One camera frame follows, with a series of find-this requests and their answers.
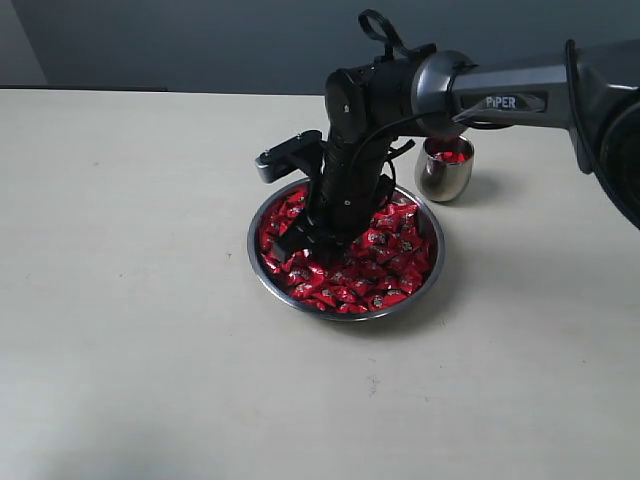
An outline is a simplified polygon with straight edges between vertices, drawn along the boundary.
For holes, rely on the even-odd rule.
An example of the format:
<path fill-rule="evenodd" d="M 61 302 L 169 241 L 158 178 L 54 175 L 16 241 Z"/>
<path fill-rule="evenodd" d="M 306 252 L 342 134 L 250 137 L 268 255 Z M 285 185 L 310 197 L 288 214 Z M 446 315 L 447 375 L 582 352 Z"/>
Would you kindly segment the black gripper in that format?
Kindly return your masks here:
<path fill-rule="evenodd" d="M 383 134 L 369 142 L 363 136 L 349 142 L 331 129 L 321 178 L 309 190 L 304 217 L 274 241 L 275 258 L 288 261 L 298 251 L 314 250 L 314 262 L 324 270 L 340 266 L 349 244 L 369 228 L 394 189 L 394 178 L 382 174 L 384 164 L 415 145 L 409 140 L 394 149 L 396 140 Z"/>

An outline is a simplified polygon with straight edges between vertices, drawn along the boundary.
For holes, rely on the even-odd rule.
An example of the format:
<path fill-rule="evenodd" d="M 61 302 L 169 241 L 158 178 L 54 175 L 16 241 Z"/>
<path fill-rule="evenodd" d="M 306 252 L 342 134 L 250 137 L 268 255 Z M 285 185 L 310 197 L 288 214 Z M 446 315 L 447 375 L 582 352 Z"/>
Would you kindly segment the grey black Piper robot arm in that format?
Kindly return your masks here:
<path fill-rule="evenodd" d="M 277 259 L 329 255 L 363 233 L 393 191 L 382 172 L 402 136 L 453 139 L 469 128 L 566 130 L 579 169 L 594 174 L 631 223 L 639 220 L 639 44 L 624 41 L 480 66 L 456 51 L 385 59 L 333 72 L 327 137 L 294 140 L 286 159 L 310 179 L 300 216 L 275 241 Z"/>

